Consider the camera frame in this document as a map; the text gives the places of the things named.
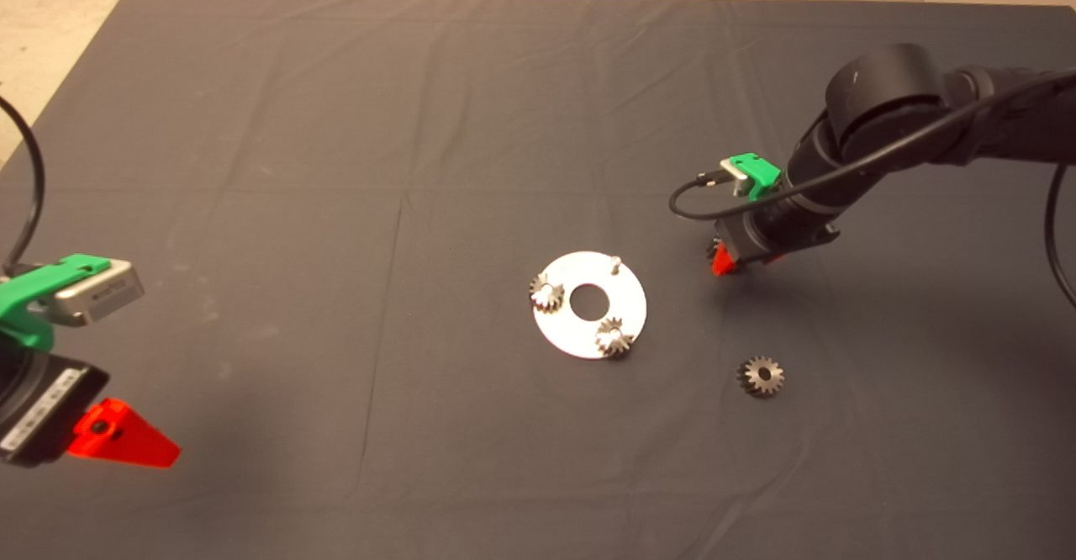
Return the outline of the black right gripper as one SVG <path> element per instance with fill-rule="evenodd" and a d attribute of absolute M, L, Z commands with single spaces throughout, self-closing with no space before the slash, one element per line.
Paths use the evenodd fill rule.
<path fill-rule="evenodd" d="M 766 207 L 716 220 L 710 269 L 725 277 L 753 262 L 770 265 L 785 254 L 827 246 L 839 235 L 834 219 L 803 207 Z"/>

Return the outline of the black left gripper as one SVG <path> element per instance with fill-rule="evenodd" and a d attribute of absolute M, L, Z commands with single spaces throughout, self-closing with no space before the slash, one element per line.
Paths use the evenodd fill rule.
<path fill-rule="evenodd" d="M 3 463 L 37 468 L 68 452 L 134 467 L 173 467 L 181 447 L 134 408 L 119 398 L 93 405 L 108 381 L 105 370 L 74 358 L 13 358 L 3 366 Z"/>

